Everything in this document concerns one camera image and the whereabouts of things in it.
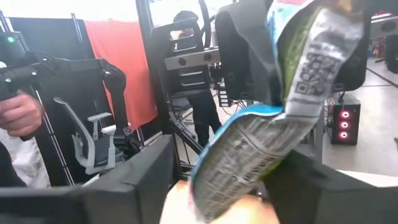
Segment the finger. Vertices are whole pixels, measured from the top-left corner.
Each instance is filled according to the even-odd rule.
[[[6,124],[18,119],[21,119],[25,116],[30,116],[31,118],[36,118],[40,114],[40,111],[37,109],[34,103],[25,104],[18,108],[14,108],[3,113],[0,113],[0,124]]]
[[[0,114],[22,106],[29,98],[29,95],[21,94],[8,100],[0,101]]]
[[[19,130],[8,131],[8,135],[10,135],[12,137],[28,136],[28,135],[32,134],[34,131],[36,131],[37,128],[39,128],[37,125],[30,125],[30,126],[21,128]]]
[[[36,116],[25,116],[23,118],[17,119],[15,121],[11,121],[5,124],[2,124],[1,127],[3,129],[12,131],[12,130],[20,130],[26,126],[30,125],[42,125],[42,119]]]

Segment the chair armrest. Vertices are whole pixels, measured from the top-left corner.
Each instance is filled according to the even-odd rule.
[[[101,129],[101,132],[103,134],[114,134],[115,131],[116,131],[116,125],[112,125],[112,126],[105,127],[103,129]]]
[[[97,114],[97,115],[94,115],[94,116],[89,116],[87,118],[87,120],[89,122],[95,122],[95,121],[99,121],[101,119],[107,118],[108,116],[112,116],[112,114],[111,113],[101,113],[101,114]]]

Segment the red towel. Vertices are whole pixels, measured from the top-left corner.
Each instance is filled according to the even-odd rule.
[[[110,20],[85,21],[85,25],[95,57],[105,58],[126,74],[124,99],[131,129],[152,121],[157,111],[139,23]]]

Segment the snack bag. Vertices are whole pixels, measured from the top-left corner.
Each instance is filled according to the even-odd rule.
[[[190,183],[199,221],[209,223],[227,211],[318,121],[341,65],[363,36],[361,19],[320,2],[272,3],[265,25],[284,81],[284,107],[258,104],[240,110],[204,148]]]

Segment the black pants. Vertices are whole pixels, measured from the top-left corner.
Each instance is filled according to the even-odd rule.
[[[0,142],[0,187],[26,187],[15,172],[10,154]]]
[[[188,98],[193,110],[193,123],[198,136],[198,143],[205,147],[209,141],[209,126],[214,133],[221,127],[217,107],[211,91],[204,91]]]

